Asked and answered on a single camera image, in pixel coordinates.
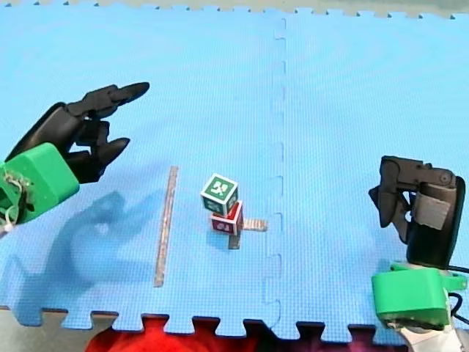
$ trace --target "toy block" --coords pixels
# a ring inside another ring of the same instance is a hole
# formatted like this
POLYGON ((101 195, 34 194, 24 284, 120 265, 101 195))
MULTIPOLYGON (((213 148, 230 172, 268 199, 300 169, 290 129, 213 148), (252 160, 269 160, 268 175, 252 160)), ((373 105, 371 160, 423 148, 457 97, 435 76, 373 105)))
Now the toy block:
POLYGON ((213 213, 210 217, 215 231, 225 232, 231 236, 238 236, 243 229, 243 202, 234 204, 228 216, 213 213))
POLYGON ((213 174, 200 195, 205 209, 228 216, 238 198, 237 183, 219 174, 213 174))

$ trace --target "wire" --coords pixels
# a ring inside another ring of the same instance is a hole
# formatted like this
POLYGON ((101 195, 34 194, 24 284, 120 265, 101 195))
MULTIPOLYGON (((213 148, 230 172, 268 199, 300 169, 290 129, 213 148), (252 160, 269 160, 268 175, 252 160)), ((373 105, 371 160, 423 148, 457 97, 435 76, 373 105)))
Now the wire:
POLYGON ((452 265, 449 265, 449 266, 448 266, 448 270, 450 270, 450 271, 458 271, 458 272, 460 272, 460 273, 469 274, 469 268, 463 268, 462 266, 452 266, 452 265))
POLYGON ((455 317, 457 320, 460 320, 462 321, 464 324, 468 324, 469 325, 469 320, 462 317, 461 315, 457 314, 457 311, 461 308, 462 306, 462 296, 458 293, 455 293, 455 292, 451 292, 448 294, 449 297, 455 297, 457 299, 457 302, 456 304, 454 305, 454 307, 451 309, 451 316, 452 317, 455 317))

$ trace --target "metal strip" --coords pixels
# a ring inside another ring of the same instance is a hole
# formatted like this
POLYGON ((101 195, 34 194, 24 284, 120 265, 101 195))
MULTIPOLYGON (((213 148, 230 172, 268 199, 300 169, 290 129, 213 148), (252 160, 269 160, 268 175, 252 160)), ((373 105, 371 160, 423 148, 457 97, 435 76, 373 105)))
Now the metal strip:
POLYGON ((265 232, 268 228, 268 222, 261 219, 244 219, 243 230, 265 232))
POLYGON ((166 266, 166 258, 168 256, 169 230, 171 227, 171 215, 173 212, 174 191, 176 189, 177 166, 171 166, 169 170, 168 187, 164 201, 163 216, 160 226, 160 241, 158 244, 158 257, 156 260, 156 276, 155 286, 161 287, 164 282, 164 271, 166 266))

